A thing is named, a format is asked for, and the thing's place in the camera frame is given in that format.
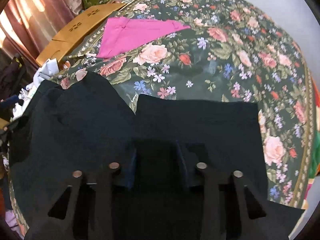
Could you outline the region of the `black pants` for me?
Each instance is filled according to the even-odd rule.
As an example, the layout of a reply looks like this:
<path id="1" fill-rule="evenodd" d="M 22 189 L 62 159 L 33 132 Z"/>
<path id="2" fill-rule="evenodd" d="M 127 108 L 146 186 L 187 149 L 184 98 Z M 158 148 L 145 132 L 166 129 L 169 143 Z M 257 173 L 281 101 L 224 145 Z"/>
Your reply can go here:
<path id="1" fill-rule="evenodd" d="M 177 140 L 207 149 L 199 186 L 184 185 Z M 120 144 L 136 148 L 130 189 L 114 182 Z M 267 198 L 254 103 L 141 95 L 132 111 L 98 74 L 43 81 L 9 156 L 26 239 L 287 239 L 302 214 Z"/>

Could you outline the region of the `floral bedspread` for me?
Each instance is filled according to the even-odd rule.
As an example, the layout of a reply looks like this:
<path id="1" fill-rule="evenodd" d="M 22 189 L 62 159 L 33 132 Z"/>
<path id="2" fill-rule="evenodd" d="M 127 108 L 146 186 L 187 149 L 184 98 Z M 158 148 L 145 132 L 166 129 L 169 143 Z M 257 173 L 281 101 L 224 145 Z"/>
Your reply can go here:
<path id="1" fill-rule="evenodd" d="M 134 0 L 112 17 L 173 20 L 190 28 L 109 59 L 97 57 L 100 41 L 98 50 L 77 55 L 45 81 L 65 87 L 98 74 L 132 111 L 141 95 L 256 104 L 267 198 L 302 211 L 318 134 L 317 98 L 293 38 L 245 0 Z"/>

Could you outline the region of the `pink folded garment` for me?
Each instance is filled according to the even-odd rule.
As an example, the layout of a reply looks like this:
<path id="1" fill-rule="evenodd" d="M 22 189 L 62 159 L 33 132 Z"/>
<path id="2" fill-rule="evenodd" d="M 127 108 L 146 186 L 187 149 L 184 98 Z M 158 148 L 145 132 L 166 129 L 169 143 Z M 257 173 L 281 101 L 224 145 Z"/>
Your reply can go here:
<path id="1" fill-rule="evenodd" d="M 112 17 L 106 21 L 97 57 L 109 59 L 165 35 L 189 29 L 178 21 Z"/>

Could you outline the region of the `wooden lap desk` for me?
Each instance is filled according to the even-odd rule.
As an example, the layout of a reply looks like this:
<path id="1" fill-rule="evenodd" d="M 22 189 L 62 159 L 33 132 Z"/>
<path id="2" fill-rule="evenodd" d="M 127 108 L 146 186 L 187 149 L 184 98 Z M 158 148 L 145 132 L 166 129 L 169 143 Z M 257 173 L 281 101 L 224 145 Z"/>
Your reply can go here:
<path id="1" fill-rule="evenodd" d="M 44 50 L 36 58 L 38 65 L 42 66 L 47 59 L 56 59 L 60 62 L 76 48 L 96 27 L 113 12 L 124 7 L 124 3 L 109 3 L 94 5 L 76 16 L 65 25 L 49 42 Z"/>

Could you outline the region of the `pink striped curtain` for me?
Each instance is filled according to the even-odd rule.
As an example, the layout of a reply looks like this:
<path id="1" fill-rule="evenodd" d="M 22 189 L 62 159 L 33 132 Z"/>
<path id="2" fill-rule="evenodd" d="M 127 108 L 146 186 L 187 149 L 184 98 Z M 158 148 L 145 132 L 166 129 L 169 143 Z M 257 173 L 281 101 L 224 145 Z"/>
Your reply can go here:
<path id="1" fill-rule="evenodd" d="M 81 0 L 9 0 L 1 11 L 1 50 L 37 58 L 81 9 Z"/>

